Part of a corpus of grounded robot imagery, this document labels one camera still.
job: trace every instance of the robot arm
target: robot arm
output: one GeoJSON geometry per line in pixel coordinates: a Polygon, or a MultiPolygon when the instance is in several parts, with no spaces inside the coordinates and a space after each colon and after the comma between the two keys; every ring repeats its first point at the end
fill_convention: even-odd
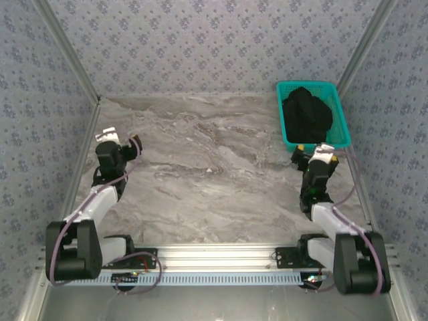
{"type": "Polygon", "coordinates": [[[331,146],[322,144],[311,156],[304,154],[303,146],[299,146],[292,156],[292,162],[303,172],[300,208],[326,232],[326,235],[302,235],[298,242],[300,257],[318,261],[330,270],[340,293],[370,294],[377,287],[378,274],[366,238],[381,266],[381,293],[389,292],[391,279],[382,236],[357,227],[333,205],[326,192],[327,181],[338,165],[333,152],[331,146]]]}
{"type": "Polygon", "coordinates": [[[78,217],[61,241],[54,270],[56,280],[97,278],[102,266],[132,251],[133,243],[128,235],[98,239],[97,228],[107,211],[121,198],[127,178],[120,178],[126,173],[126,163],[135,159],[141,151],[141,141],[134,136],[130,139],[130,146],[121,146],[114,128],[107,128],[96,139],[99,142],[96,154],[100,166],[94,172],[90,194],[82,203],[87,206],[80,205],[63,221],[51,222],[46,229],[47,278],[60,231],[76,214],[78,217]]]}

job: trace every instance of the blue floral wallpaper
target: blue floral wallpaper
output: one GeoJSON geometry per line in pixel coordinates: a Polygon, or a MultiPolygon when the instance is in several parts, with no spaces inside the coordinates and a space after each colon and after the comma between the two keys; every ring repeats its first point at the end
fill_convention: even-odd
{"type": "Polygon", "coordinates": [[[428,320],[428,2],[400,0],[343,106],[384,235],[428,320]]]}
{"type": "Polygon", "coordinates": [[[13,320],[92,107],[33,3],[0,12],[0,320],[13,320]]]}
{"type": "Polygon", "coordinates": [[[57,0],[102,96],[337,82],[379,0],[57,0]]]}

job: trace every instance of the marble surface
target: marble surface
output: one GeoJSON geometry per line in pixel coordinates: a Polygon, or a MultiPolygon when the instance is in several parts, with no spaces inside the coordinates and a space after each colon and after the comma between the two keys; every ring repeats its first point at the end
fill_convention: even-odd
{"type": "MultiPolygon", "coordinates": [[[[143,153],[100,235],[129,233],[147,243],[294,243],[302,233],[322,231],[300,212],[302,174],[286,152],[275,96],[103,99],[96,132],[111,126],[137,133],[143,153]]],[[[95,146],[94,140],[76,204],[92,183],[95,146]]],[[[352,184],[341,158],[328,192],[340,200],[352,184]]],[[[357,195],[341,209],[364,223],[357,195]]]]}

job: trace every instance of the wall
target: wall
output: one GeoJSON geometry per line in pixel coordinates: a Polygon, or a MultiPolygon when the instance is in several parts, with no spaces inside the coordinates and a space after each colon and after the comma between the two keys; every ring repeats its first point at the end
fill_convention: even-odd
{"type": "Polygon", "coordinates": [[[400,0],[343,106],[374,212],[428,320],[428,4],[400,0]]]}
{"type": "Polygon", "coordinates": [[[13,320],[92,108],[33,3],[0,12],[0,320],[13,320]]]}
{"type": "Polygon", "coordinates": [[[59,0],[103,96],[337,82],[379,0],[59,0]]]}

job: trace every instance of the black cloth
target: black cloth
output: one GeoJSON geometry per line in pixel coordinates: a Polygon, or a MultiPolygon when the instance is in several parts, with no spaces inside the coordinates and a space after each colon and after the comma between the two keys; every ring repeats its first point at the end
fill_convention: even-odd
{"type": "Polygon", "coordinates": [[[286,134],[289,142],[325,142],[332,127],[331,109],[318,97],[299,87],[282,102],[286,134]]]}

